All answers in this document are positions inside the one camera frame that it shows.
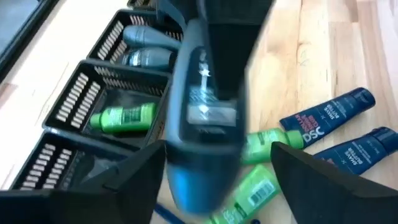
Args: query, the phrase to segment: bottle cap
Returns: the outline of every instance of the bottle cap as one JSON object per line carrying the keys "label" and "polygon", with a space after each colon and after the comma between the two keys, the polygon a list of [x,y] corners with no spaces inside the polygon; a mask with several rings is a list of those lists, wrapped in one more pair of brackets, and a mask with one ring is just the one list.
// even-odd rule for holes
{"label": "bottle cap", "polygon": [[373,94],[363,87],[351,90],[348,94],[357,100],[361,107],[361,111],[366,111],[376,104]]}
{"label": "bottle cap", "polygon": [[286,132],[287,139],[289,140],[290,146],[295,149],[302,149],[304,147],[304,140],[301,136],[300,131],[291,130]]}
{"label": "bottle cap", "polygon": [[379,140],[388,154],[398,149],[398,134],[395,131],[381,127],[373,129],[369,134]]}
{"label": "bottle cap", "polygon": [[90,125],[93,128],[101,129],[101,114],[94,114],[90,118]]}

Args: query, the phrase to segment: wooden surface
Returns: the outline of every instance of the wooden surface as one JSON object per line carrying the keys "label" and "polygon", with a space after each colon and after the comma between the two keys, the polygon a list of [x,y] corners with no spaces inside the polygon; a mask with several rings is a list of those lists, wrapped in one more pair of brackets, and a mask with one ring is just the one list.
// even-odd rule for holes
{"label": "wooden surface", "polygon": [[[2,189],[34,147],[73,69],[126,2],[61,0],[0,87]],[[255,46],[248,82],[251,132],[277,127],[280,118],[357,86],[373,92],[374,108],[306,149],[309,153],[379,126],[398,131],[398,0],[277,0]],[[363,176],[398,189],[398,154]],[[167,181],[159,202],[179,214]],[[282,194],[257,216],[267,224],[295,223]]]}

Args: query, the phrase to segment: wooden floor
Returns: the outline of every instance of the wooden floor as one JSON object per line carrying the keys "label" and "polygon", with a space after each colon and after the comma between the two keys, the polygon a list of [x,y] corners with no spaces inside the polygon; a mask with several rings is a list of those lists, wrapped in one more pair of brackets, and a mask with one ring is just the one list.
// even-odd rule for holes
{"label": "wooden floor", "polygon": [[[61,2],[0,89],[2,189],[34,147],[76,64],[127,1]],[[250,131],[278,127],[280,118],[357,86],[373,92],[376,106],[306,151],[321,151],[380,126],[398,131],[398,0],[277,0],[254,49],[248,69]],[[398,190],[398,154],[363,176]],[[166,179],[159,202],[179,214]],[[257,216],[267,224],[295,223],[282,194]]]}

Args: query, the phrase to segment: green lotion tube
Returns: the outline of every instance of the green lotion tube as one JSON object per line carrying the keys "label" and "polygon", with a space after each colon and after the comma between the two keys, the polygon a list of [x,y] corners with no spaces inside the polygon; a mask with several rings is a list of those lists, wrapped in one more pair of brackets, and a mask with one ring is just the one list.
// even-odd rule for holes
{"label": "green lotion tube", "polygon": [[280,192],[276,177],[256,165],[232,193],[230,201],[205,224],[242,224]]}
{"label": "green lotion tube", "polygon": [[247,136],[246,149],[243,152],[243,164],[258,164],[271,161],[271,144],[282,142],[295,149],[302,149],[304,141],[300,131],[292,130],[284,132],[280,128],[268,129]]}
{"label": "green lotion tube", "polygon": [[90,124],[104,133],[146,131],[154,120],[155,112],[155,103],[146,103],[135,108],[107,108],[102,113],[91,116]]}

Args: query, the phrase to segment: toiletry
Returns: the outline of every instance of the toiletry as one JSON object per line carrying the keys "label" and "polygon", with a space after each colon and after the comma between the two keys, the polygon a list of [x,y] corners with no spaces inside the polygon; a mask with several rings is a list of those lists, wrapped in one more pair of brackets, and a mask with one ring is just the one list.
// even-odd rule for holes
{"label": "toiletry", "polygon": [[398,149],[398,134],[385,127],[313,155],[352,174],[362,174]]}
{"label": "toiletry", "polygon": [[119,63],[131,67],[156,70],[172,70],[177,53],[161,47],[146,47],[132,50],[119,57]]}
{"label": "toiletry", "polygon": [[243,164],[258,164],[271,161],[271,144],[275,141],[302,149],[304,141],[300,131],[284,132],[280,128],[268,129],[258,133],[248,134],[246,149],[243,151]]}
{"label": "toiletry", "polygon": [[155,111],[155,103],[146,103],[135,108],[107,108],[104,112],[91,116],[90,124],[105,133],[146,131],[152,124]]}
{"label": "toiletry", "polygon": [[307,110],[280,120],[286,131],[299,130],[304,147],[331,133],[357,114],[376,104],[372,93],[365,88],[356,88]]}
{"label": "toiletry", "polygon": [[279,192],[276,177],[258,164],[234,190],[227,204],[205,223],[245,223]]}
{"label": "toiletry", "polygon": [[127,26],[123,40],[130,47],[164,47],[178,50],[181,42],[149,26]]}

